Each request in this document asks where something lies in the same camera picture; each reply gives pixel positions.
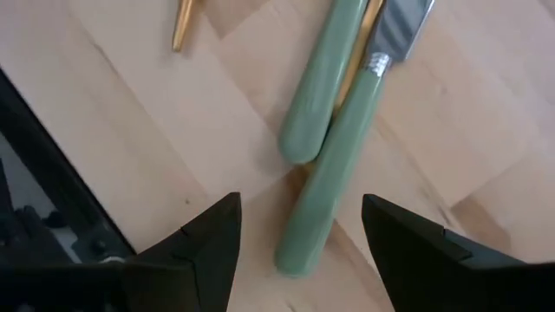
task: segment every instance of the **wooden table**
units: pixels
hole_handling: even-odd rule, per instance
[[[360,220],[376,193],[525,261],[555,258],[555,5],[438,1],[395,68],[316,274],[272,253],[302,177],[276,133],[330,0],[0,1],[0,65],[137,250],[231,191],[230,311],[388,311]]]

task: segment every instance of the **sage green utensil handle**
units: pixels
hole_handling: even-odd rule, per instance
[[[281,273],[306,276],[316,267],[381,91],[382,78],[360,69],[277,248],[275,262]]]
[[[279,135],[292,164],[313,160],[322,148],[337,94],[368,0],[335,0],[297,86]]]

